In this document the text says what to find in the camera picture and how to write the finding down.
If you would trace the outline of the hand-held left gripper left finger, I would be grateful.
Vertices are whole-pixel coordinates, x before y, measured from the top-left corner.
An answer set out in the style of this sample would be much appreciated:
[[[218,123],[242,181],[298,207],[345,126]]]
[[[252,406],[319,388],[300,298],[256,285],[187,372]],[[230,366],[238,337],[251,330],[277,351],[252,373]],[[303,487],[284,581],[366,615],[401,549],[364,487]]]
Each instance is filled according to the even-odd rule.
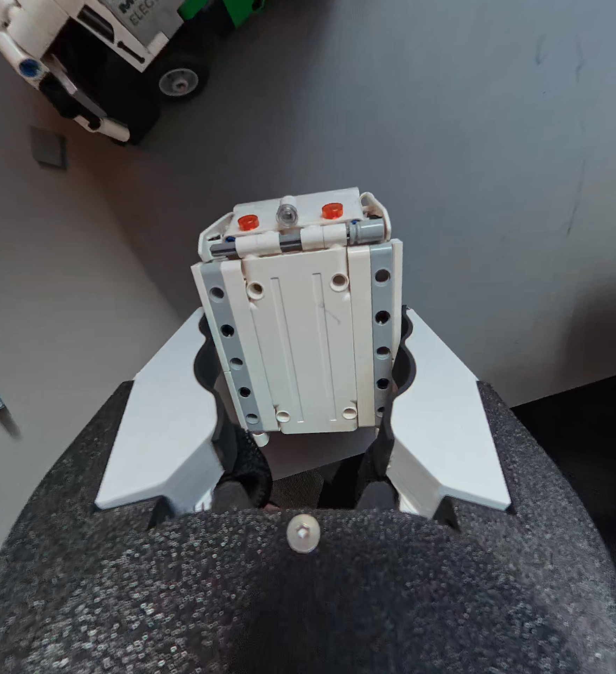
[[[207,510],[224,473],[212,444],[214,395],[194,374],[202,308],[135,375],[95,499],[101,510],[164,497],[172,511]]]

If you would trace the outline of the white green lego truck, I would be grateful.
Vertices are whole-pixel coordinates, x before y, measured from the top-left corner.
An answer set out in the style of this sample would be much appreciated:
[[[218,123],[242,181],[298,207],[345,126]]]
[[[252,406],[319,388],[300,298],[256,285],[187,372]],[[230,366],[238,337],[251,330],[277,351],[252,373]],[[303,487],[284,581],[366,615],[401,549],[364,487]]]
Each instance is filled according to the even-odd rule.
[[[207,48],[264,1],[0,1],[0,53],[59,112],[137,145],[160,103],[199,96]]]

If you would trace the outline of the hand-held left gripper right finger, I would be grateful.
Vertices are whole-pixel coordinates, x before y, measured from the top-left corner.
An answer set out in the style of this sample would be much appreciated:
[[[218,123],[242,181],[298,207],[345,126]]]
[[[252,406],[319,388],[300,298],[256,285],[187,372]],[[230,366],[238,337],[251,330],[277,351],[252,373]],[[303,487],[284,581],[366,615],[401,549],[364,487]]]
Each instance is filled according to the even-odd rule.
[[[406,307],[393,380],[397,391],[377,436],[377,476],[391,484],[398,509],[431,518],[446,497],[510,508],[477,377]]]

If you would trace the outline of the white lego truck container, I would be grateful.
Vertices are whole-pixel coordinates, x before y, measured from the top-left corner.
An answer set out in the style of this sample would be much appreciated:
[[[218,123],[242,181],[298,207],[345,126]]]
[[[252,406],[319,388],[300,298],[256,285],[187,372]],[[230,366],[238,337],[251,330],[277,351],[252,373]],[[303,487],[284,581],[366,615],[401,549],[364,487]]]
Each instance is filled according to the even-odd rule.
[[[237,204],[199,235],[194,281],[239,424],[378,427],[401,340],[403,244],[357,187]]]

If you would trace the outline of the dark grey lego tile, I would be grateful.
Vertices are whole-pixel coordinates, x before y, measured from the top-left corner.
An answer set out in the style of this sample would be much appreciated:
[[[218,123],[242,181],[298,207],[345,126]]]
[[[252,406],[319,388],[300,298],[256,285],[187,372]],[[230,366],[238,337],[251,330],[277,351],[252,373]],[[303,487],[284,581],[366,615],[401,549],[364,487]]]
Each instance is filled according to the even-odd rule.
[[[68,169],[67,137],[64,134],[30,126],[29,142],[32,157],[40,168],[62,172]]]

